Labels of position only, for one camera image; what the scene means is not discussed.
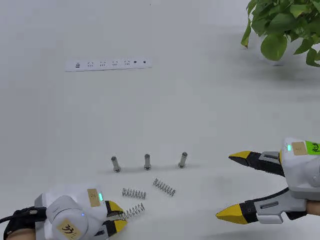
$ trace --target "green label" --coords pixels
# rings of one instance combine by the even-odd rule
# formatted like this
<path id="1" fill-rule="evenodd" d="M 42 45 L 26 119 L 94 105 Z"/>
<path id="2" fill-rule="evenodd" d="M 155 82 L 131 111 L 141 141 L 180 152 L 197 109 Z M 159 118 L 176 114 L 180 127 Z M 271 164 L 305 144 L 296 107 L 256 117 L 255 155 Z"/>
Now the green label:
<path id="1" fill-rule="evenodd" d="M 320 143 L 305 141 L 305 144 L 309 155 L 320 155 Z"/>

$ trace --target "tan label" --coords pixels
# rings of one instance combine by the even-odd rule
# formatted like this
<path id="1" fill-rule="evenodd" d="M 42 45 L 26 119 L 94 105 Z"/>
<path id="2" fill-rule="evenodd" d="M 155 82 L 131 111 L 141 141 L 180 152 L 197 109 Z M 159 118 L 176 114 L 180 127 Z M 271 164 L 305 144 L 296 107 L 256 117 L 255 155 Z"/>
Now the tan label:
<path id="1" fill-rule="evenodd" d="M 67 218 L 56 228 L 69 240 L 77 240 L 82 235 L 79 229 Z"/>
<path id="2" fill-rule="evenodd" d="M 293 153 L 296 156 L 308 155 L 305 142 L 297 141 L 292 143 Z"/>
<path id="3" fill-rule="evenodd" d="M 88 196 L 91 207 L 100 207 L 100 200 L 97 189 L 88 189 Z"/>

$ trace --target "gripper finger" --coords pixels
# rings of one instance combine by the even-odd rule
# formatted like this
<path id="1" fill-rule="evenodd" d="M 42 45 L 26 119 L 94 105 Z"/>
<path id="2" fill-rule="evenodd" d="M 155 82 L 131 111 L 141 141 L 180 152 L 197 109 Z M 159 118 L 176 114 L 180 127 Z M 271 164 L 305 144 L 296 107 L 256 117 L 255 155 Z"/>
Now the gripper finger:
<path id="1" fill-rule="evenodd" d="M 283 177 L 285 176 L 278 151 L 265 151 L 263 153 L 242 151 L 230 155 L 229 159 L 246 167 Z"/>

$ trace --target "metal bolt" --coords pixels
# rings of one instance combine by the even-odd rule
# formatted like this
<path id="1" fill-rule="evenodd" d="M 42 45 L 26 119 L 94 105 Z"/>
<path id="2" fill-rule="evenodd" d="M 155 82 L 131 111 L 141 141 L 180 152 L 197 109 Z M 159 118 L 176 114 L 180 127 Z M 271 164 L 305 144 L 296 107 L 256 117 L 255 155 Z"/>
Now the metal bolt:
<path id="1" fill-rule="evenodd" d="M 115 173 L 119 173 L 121 171 L 121 167 L 119 166 L 119 163 L 118 163 L 118 160 L 117 160 L 117 157 L 113 156 L 111 158 L 111 162 L 113 164 L 113 171 Z"/>
<path id="2" fill-rule="evenodd" d="M 187 156 L 188 156 L 188 153 L 186 152 L 183 152 L 182 155 L 181 155 L 181 160 L 180 162 L 178 163 L 178 166 L 179 168 L 183 169 L 186 165 L 186 160 L 187 160 Z"/>
<path id="3" fill-rule="evenodd" d="M 146 154 L 144 155 L 144 170 L 150 170 L 151 164 L 150 164 L 150 155 Z"/>

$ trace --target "black wrist strap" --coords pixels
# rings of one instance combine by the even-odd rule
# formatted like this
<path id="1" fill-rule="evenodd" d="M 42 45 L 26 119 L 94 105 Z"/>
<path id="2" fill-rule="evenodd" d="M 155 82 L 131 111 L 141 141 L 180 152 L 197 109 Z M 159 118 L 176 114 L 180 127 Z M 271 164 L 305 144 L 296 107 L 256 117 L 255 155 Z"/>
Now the black wrist strap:
<path id="1" fill-rule="evenodd" d="M 28 207 L 22 210 L 17 210 L 13 213 L 13 218 L 9 221 L 3 233 L 3 240 L 6 240 L 8 236 L 20 229 L 35 229 L 35 222 L 42 222 L 46 220 L 46 208 L 45 207 Z"/>

